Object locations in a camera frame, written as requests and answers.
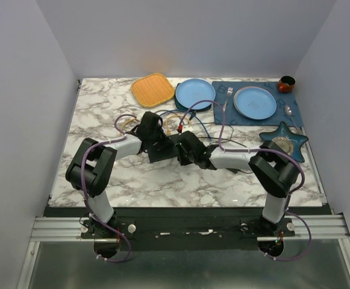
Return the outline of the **black network switch box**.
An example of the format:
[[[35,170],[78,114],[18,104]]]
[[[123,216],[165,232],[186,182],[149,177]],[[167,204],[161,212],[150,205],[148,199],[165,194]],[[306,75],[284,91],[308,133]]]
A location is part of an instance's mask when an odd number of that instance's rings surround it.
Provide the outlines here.
[[[148,148],[148,159],[150,163],[164,161],[178,156],[178,149],[176,144],[178,142],[179,134],[168,136],[168,141],[164,145],[156,144]]]

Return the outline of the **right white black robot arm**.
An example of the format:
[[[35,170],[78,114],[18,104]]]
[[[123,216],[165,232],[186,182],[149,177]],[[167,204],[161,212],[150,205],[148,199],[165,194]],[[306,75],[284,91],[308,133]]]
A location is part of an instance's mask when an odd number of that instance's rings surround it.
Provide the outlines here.
[[[260,231],[271,236],[281,229],[293,192],[291,187],[298,175],[301,175],[301,182],[304,183],[304,172],[275,142],[267,140],[257,148],[247,149],[224,148],[221,141],[206,146],[194,133],[186,131],[178,137],[176,147],[182,166],[195,164],[204,170],[252,171],[266,191],[266,203],[259,221]]]

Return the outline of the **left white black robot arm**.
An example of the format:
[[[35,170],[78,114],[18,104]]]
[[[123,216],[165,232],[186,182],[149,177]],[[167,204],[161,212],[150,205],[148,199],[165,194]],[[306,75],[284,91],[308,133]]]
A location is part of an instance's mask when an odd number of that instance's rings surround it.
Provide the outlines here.
[[[116,229],[112,220],[114,209],[105,192],[114,163],[153,151],[173,156],[174,142],[164,133],[162,125],[163,119],[158,114],[145,112],[132,131],[123,132],[118,138],[107,141],[85,138],[69,164],[66,181],[82,191],[90,217],[96,220],[95,231],[101,237],[111,237]]]

